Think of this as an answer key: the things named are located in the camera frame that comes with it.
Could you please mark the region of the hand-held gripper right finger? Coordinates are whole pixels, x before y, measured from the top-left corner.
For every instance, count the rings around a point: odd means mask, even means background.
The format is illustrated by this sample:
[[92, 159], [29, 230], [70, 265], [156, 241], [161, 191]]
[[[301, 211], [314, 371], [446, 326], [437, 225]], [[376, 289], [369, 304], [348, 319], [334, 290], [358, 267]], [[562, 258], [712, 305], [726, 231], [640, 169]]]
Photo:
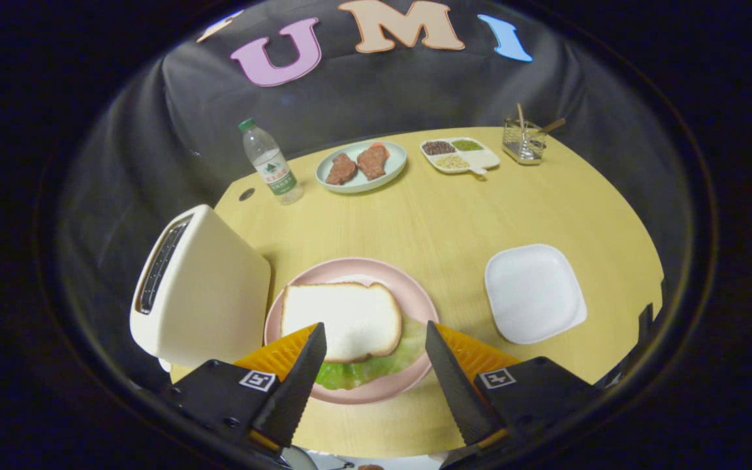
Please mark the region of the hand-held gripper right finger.
[[432, 321], [426, 353], [463, 440], [449, 458], [495, 458], [533, 447], [602, 396], [545, 356], [517, 360]]

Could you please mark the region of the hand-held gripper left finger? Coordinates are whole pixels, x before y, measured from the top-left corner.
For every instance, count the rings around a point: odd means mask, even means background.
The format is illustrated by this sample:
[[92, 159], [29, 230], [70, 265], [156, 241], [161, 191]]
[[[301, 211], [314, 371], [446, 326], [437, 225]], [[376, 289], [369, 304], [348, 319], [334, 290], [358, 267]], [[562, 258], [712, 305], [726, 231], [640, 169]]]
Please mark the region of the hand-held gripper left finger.
[[292, 443], [325, 354], [324, 324], [314, 323], [235, 363], [207, 360], [159, 397], [226, 443], [279, 454]]

